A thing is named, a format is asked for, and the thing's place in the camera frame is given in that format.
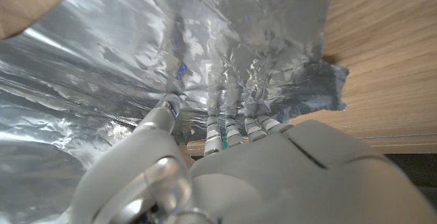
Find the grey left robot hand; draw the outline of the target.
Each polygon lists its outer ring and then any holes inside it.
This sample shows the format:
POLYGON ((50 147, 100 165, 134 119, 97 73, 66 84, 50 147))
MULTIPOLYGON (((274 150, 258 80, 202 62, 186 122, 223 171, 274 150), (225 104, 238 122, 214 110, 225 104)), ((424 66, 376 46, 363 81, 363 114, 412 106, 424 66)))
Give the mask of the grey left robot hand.
POLYGON ((180 100, 167 94, 82 177, 73 223, 435 223, 406 174, 365 143, 317 121, 266 115, 207 122, 203 158, 188 166, 171 136, 180 100))

